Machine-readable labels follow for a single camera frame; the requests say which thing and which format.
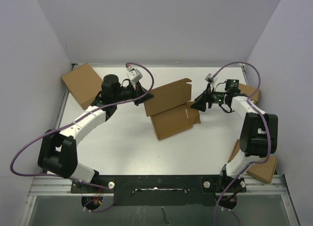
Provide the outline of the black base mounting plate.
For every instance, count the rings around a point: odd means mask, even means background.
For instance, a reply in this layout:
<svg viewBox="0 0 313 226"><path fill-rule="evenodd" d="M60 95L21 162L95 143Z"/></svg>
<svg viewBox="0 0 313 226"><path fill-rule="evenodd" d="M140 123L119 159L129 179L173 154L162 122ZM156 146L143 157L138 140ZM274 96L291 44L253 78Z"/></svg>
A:
<svg viewBox="0 0 313 226"><path fill-rule="evenodd" d="M116 194L115 206L214 206L223 192L235 201L246 192L246 183L221 175L99 175L93 186L75 182L70 191L83 194L83 203L89 201L87 194L97 199Z"/></svg>

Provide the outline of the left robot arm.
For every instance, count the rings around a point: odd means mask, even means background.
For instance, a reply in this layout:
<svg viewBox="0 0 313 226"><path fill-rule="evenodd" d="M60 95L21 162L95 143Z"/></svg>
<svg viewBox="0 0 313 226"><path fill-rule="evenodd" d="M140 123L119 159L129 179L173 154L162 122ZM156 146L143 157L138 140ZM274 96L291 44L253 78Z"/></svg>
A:
<svg viewBox="0 0 313 226"><path fill-rule="evenodd" d="M42 140L38 166L64 179L82 181L82 187L94 192L99 187L99 173L78 162L77 145L97 126L108 121L118 104L127 101L136 106L153 98L142 87L142 74L136 69L127 73L124 86L117 75L103 78L101 90L91 105L72 124L57 132L48 131Z"/></svg>

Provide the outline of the cardboard box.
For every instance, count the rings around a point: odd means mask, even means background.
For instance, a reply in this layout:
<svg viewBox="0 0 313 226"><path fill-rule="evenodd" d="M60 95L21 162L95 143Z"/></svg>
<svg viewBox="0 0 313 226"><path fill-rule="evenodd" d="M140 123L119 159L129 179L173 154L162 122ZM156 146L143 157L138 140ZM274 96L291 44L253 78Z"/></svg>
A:
<svg viewBox="0 0 313 226"><path fill-rule="evenodd" d="M86 110L94 101L103 82L103 79L88 63L61 76L61 79L83 110Z"/></svg>
<svg viewBox="0 0 313 226"><path fill-rule="evenodd" d="M242 94L251 96L256 90L256 88L239 83L239 90L241 91ZM261 90L258 89L257 92L250 98L254 104L257 104L257 102L259 101L260 93Z"/></svg>
<svg viewBox="0 0 313 226"><path fill-rule="evenodd" d="M151 90L153 98L144 102L158 140L168 138L200 124L200 112L192 109L192 80L183 78Z"/></svg>
<svg viewBox="0 0 313 226"><path fill-rule="evenodd" d="M236 140L233 151L229 157L229 162L226 165L226 173L230 177L236 177L248 163L252 161L251 158L245 157L244 153L240 149L239 140ZM278 158L271 155L267 162L263 164L252 164L250 167L241 174L248 174L255 179L263 183L271 183L276 166L278 163Z"/></svg>

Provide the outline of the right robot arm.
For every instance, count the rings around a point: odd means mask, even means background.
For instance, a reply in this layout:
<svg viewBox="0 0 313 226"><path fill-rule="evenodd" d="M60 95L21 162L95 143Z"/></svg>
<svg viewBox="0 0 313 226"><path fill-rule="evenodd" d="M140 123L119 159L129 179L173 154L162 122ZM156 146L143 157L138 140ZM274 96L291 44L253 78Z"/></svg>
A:
<svg viewBox="0 0 313 226"><path fill-rule="evenodd" d="M243 118L239 138L240 149L235 157L226 164L217 179L218 187L228 191L253 165L266 163L276 152L278 137L278 116L269 114L256 106L259 89L243 85L237 79L223 82L225 89L217 91L217 85L209 78L206 89L190 106L205 112L217 104L225 113L236 112Z"/></svg>

